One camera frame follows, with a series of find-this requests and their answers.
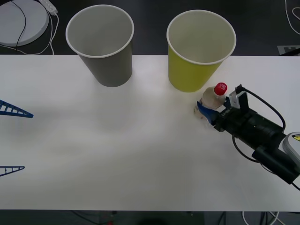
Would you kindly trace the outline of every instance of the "bottle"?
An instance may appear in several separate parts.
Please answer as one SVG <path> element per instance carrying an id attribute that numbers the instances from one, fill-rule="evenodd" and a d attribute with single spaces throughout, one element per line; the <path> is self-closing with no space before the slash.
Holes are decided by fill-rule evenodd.
<path id="1" fill-rule="evenodd" d="M 203 93 L 199 102 L 206 108 L 216 110 L 224 104 L 227 91 L 227 85 L 225 83 L 218 83 L 215 87 L 209 87 Z M 194 108 L 195 115 L 200 119 L 206 119 L 205 116 L 198 110 L 198 107 Z"/>

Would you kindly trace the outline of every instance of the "paper cup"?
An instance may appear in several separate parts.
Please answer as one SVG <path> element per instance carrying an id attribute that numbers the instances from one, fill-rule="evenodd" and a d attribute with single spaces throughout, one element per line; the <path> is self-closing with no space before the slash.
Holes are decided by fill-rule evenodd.
<path id="1" fill-rule="evenodd" d="M 223 17 L 205 10 L 176 16 L 167 30 L 169 80 L 178 90 L 199 90 L 234 51 L 235 32 Z"/>
<path id="2" fill-rule="evenodd" d="M 123 9 L 96 5 L 73 16 L 66 39 L 101 84 L 117 87 L 132 74 L 133 33 L 133 21 Z"/>

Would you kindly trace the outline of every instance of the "blue plastic part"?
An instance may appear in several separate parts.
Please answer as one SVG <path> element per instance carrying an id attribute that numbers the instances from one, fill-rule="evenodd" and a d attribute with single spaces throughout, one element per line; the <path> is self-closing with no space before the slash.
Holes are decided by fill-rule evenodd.
<path id="1" fill-rule="evenodd" d="M 210 124 L 212 124 L 212 120 L 215 117 L 217 111 L 206 108 L 200 102 L 197 102 L 198 110 L 205 116 Z"/>
<path id="2" fill-rule="evenodd" d="M 3 177 L 5 175 L 9 175 L 11 173 L 15 173 L 15 172 L 18 172 L 20 170 L 23 170 L 23 169 L 25 169 L 25 166 L 22 166 L 22 165 L 0 166 L 0 169 L 4 169 L 4 171 L 0 170 L 0 177 Z"/>
<path id="3" fill-rule="evenodd" d="M 0 115 L 32 118 L 33 115 L 17 106 L 0 100 Z"/>

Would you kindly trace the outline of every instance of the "yellow paper cup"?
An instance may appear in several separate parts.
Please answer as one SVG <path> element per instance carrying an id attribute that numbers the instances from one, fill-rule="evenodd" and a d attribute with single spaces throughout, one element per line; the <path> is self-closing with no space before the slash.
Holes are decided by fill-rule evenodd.
<path id="1" fill-rule="evenodd" d="M 169 80 L 178 90 L 199 90 L 234 51 L 236 36 L 218 14 L 191 10 L 176 16 L 167 30 Z"/>

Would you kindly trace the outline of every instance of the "blue lattice piece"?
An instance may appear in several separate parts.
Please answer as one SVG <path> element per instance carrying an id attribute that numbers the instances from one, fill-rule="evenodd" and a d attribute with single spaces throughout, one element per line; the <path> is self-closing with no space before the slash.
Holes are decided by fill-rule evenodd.
<path id="1" fill-rule="evenodd" d="M 0 115 L 32 118 L 33 115 L 17 106 L 0 100 Z"/>
<path id="2" fill-rule="evenodd" d="M 0 177 L 25 169 L 25 166 L 0 166 Z"/>

